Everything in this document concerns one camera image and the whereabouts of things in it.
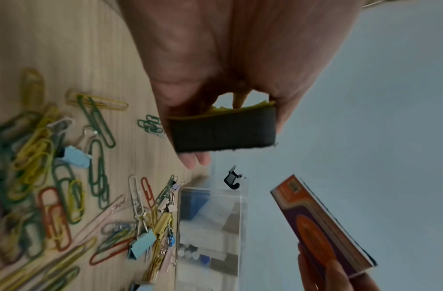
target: white wall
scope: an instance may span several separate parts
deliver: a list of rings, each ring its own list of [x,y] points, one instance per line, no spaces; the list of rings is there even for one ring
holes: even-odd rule
[[[443,290],[443,0],[363,12],[278,141],[213,155],[212,171],[250,178],[247,290],[302,290],[297,239],[269,194],[290,174],[377,259],[382,290]]]

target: plastic container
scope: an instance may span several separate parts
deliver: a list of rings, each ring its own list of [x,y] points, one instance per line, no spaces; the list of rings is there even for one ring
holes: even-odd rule
[[[201,176],[180,190],[176,291],[245,290],[248,181],[231,190],[223,179]]]

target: hand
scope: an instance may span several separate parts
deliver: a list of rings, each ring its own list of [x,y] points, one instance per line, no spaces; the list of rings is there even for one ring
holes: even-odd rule
[[[360,0],[119,0],[149,76],[164,130],[219,95],[242,106],[251,90],[276,102],[280,132],[332,59]],[[209,153],[182,154],[188,168]]]
[[[327,266],[326,286],[318,276],[308,258],[304,255],[302,246],[298,245],[299,272],[305,291],[380,291],[376,283],[367,274],[348,279],[342,266],[337,261],[331,261]]]

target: black binder clip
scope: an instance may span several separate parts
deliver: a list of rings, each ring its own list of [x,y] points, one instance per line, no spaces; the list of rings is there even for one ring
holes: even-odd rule
[[[234,169],[236,168],[236,166],[232,167],[231,170],[229,170],[229,174],[227,174],[226,178],[223,180],[225,181],[226,185],[229,186],[229,188],[236,190],[239,189],[240,184],[239,183],[235,183],[236,179],[242,178],[242,175],[238,175],[234,172]]]

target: wooden desk surface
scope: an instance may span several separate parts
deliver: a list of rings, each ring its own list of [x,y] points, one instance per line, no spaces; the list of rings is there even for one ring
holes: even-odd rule
[[[157,115],[153,94],[125,23],[103,1],[0,1],[0,122],[22,110],[18,82],[23,67],[39,70],[46,83],[46,101],[76,119],[67,140],[75,141],[88,124],[78,107],[64,104],[68,89],[129,103],[126,112],[102,110],[117,141],[114,149],[105,147],[111,201],[121,194],[129,196],[130,175],[146,176],[153,192],[159,193],[171,174],[189,181],[192,175],[206,171],[202,167],[193,172],[186,170],[167,139],[137,126],[137,119],[145,119],[146,114]],[[87,185],[87,170],[73,169]],[[72,234],[76,235],[100,212],[97,199],[87,188],[86,212],[79,225],[71,226]],[[132,209],[117,218],[132,220]],[[66,290],[128,290],[132,280],[141,280],[144,274],[142,259],[126,260],[126,253],[122,253],[91,267],[88,261],[92,254],[93,250],[75,263],[81,271]],[[56,251],[45,254],[48,261],[58,256]],[[1,271],[0,278],[22,263]],[[154,290],[173,290],[173,283],[173,269],[159,273]]]

